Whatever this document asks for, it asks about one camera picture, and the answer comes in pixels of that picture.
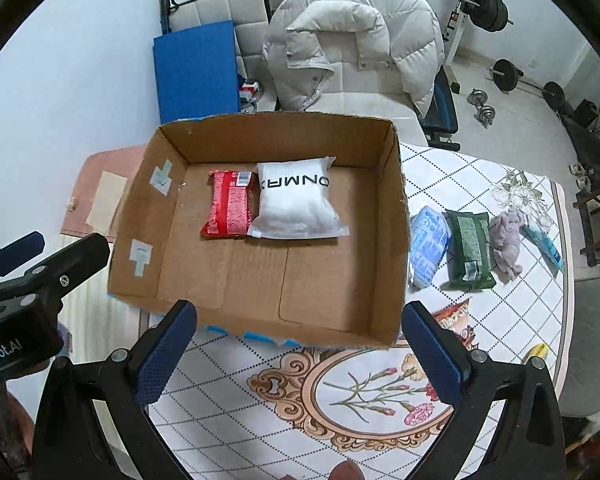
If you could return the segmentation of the operator thumb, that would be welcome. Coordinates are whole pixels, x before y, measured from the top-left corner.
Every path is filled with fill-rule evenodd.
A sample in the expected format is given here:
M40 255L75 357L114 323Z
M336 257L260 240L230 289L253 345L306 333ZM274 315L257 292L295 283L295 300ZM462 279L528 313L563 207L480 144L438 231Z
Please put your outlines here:
M328 480L364 480L360 467L352 460L344 460L338 464L328 476Z

